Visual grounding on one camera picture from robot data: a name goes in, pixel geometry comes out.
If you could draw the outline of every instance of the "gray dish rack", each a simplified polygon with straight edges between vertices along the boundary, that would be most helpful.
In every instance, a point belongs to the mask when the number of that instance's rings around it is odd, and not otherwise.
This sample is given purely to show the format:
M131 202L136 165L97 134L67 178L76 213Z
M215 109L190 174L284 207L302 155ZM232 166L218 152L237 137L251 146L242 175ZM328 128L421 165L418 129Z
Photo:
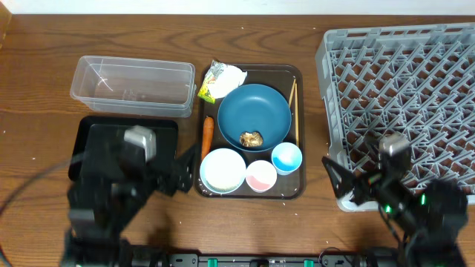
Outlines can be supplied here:
M406 187L450 180L475 203L475 23L329 30L315 60L332 159L364 173L376 164L363 136L398 131L412 146ZM377 209L352 196L338 206Z

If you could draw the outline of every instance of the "plastic container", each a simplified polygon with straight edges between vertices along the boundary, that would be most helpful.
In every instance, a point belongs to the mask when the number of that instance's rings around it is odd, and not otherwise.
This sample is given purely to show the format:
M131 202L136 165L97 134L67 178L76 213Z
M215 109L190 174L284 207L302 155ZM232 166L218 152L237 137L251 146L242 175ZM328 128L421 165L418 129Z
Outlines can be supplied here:
M302 152L297 145L284 142L272 150L272 164L280 175L289 175L302 164Z
M369 171L376 159L364 135L397 131L412 148L408 189L451 180L475 203L475 24L329 30L315 60L332 159L354 174ZM352 197L339 207L378 207Z
M188 117L195 90L190 63L83 56L71 97L93 111Z

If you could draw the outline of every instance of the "orange carrot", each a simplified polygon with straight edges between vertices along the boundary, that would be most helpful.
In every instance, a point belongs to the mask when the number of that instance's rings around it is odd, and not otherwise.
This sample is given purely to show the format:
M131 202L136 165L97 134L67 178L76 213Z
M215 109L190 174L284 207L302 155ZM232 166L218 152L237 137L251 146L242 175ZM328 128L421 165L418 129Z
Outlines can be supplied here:
M211 117L206 117L203 123L203 143L201 144L201 161L208 155L211 149L211 142L213 140L214 120Z

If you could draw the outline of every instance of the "food item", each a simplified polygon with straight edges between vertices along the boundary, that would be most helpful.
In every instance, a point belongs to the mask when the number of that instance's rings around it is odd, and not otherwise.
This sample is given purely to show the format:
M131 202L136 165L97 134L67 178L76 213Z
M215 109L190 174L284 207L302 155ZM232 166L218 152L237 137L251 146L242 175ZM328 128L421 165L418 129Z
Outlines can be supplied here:
M201 161L208 155L213 140L214 120L206 117L203 123L203 142L201 143Z
M223 98L229 92L242 85L246 76L247 72L242 71L238 67L213 60L211 67L205 75L198 96L214 104L216 99Z
M243 132L240 135L239 141L247 148L258 147L264 143L261 134L257 131L254 133Z

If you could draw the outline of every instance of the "wood grain surface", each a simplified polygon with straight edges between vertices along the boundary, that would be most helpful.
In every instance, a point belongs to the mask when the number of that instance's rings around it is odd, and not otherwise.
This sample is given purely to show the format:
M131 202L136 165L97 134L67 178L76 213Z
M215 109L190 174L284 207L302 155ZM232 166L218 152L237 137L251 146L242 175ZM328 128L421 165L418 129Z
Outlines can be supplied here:
M321 164L328 129L315 52L325 31L348 27L470 22L447 16L13 16L0 50L0 201L27 177L68 158L82 117L69 95L79 57L121 56L191 62L201 83L212 59L285 63L304 77L307 189L285 202L216 200L195 191L155 194L123 233L132 243L205 254L318 254L395 241L377 212L345 213ZM197 106L178 119L179 151L196 142ZM28 188L0 220L14 266L57 266L69 226L67 170ZM475 266L475 207L459 244Z
M7 28L11 18L12 14L10 11L0 2L0 49L7 35Z

